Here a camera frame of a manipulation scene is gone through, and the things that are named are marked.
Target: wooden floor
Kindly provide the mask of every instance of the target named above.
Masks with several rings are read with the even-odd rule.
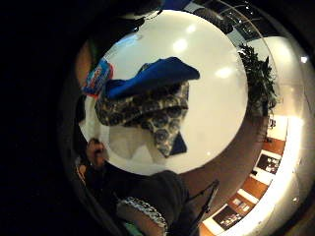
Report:
[[[242,186],[259,157],[267,126],[268,118],[246,116],[233,141],[218,157],[198,169],[181,174],[191,196],[215,179],[220,181],[211,211],[204,219],[227,203]],[[195,200],[196,213],[200,212],[206,199],[205,194]]]

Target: person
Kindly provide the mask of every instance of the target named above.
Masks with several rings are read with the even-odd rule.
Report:
[[[178,174],[170,170],[152,176],[121,170],[113,174],[117,168],[106,161],[106,148],[97,139],[89,140],[86,157],[77,166],[78,177],[127,235],[184,236],[191,230],[196,215]]]

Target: colorful item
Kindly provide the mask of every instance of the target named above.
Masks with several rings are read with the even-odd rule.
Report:
[[[86,95],[97,98],[103,86],[112,78],[112,76],[112,66],[104,57],[102,57],[96,68],[89,73],[87,81],[82,87],[82,92]]]

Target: dark background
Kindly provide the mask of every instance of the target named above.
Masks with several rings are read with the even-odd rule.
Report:
[[[56,142],[57,102],[96,17],[133,9],[140,2],[31,0],[1,6],[1,235],[103,232],[64,174]],[[313,60],[312,1],[251,2],[282,22]]]

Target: folded clothing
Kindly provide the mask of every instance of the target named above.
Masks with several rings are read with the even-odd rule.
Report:
[[[101,96],[95,104],[96,115],[106,126],[150,130],[155,146],[168,157],[188,109],[188,89],[189,84],[185,82],[117,100]]]
[[[118,99],[146,90],[179,84],[199,79],[199,72],[183,63],[177,57],[158,59],[155,63],[145,64],[145,69],[132,79],[111,80],[106,83],[103,95],[108,99]]]
[[[106,83],[95,105],[98,120],[106,126],[150,130],[165,157],[185,152],[187,147],[178,134],[188,110],[187,81],[199,76],[196,69],[175,57],[147,64],[129,81]]]

